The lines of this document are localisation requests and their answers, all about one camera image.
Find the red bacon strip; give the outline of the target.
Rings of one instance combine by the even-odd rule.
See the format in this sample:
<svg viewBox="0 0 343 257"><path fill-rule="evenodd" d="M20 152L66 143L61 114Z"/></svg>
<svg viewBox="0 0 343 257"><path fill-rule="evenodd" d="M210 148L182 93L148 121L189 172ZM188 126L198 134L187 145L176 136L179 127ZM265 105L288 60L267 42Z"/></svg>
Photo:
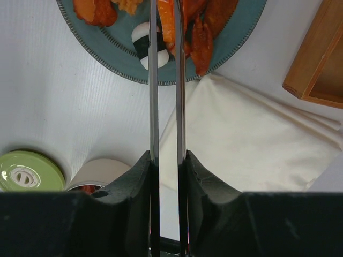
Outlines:
<svg viewBox="0 0 343 257"><path fill-rule="evenodd" d="M191 59L196 74L203 76L210 67L213 54L213 36L207 23L202 22L200 16L195 19L191 39Z"/></svg>

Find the steel serving tongs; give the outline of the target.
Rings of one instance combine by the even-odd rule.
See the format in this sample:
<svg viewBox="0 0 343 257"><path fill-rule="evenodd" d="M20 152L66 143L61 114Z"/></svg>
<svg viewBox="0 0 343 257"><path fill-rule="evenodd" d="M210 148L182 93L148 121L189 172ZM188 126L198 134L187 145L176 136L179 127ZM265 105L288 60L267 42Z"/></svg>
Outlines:
<svg viewBox="0 0 343 257"><path fill-rule="evenodd" d="M174 36L176 52L176 95L162 87L162 93L169 96L166 103L159 99L158 85L158 33L156 1L150 2L150 24L148 31L148 84L150 87L150 156L151 156L151 253L160 256L160 145L159 118L166 123L173 111L176 112L177 142L177 196L180 237L180 256L189 256L187 182L185 177L185 50L184 11L182 1L173 1Z"/></svg>

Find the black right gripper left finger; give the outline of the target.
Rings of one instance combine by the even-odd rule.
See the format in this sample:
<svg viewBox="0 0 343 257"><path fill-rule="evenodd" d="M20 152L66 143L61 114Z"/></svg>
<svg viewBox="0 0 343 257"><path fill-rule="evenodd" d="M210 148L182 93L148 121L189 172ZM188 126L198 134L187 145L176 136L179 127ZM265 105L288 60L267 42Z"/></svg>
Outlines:
<svg viewBox="0 0 343 257"><path fill-rule="evenodd" d="M1 256L158 256L151 155L88 195L1 194Z"/></svg>

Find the beige steel lunch bowl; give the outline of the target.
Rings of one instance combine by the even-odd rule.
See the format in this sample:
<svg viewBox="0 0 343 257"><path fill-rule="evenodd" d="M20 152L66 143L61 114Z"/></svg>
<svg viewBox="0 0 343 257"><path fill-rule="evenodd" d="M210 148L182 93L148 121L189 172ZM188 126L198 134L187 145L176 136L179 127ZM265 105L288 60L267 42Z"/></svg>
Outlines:
<svg viewBox="0 0 343 257"><path fill-rule="evenodd" d="M105 187L131 167L121 161L101 158L87 162L66 186L66 190L80 189L82 186Z"/></svg>

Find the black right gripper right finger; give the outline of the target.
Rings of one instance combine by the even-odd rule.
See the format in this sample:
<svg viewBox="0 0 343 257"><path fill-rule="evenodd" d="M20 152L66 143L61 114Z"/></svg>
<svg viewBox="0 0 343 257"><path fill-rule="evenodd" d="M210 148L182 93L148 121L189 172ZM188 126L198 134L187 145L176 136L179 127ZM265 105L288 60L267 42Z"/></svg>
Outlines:
<svg viewBox="0 0 343 257"><path fill-rule="evenodd" d="M192 152L183 163L181 256L342 256L342 194L240 192Z"/></svg>

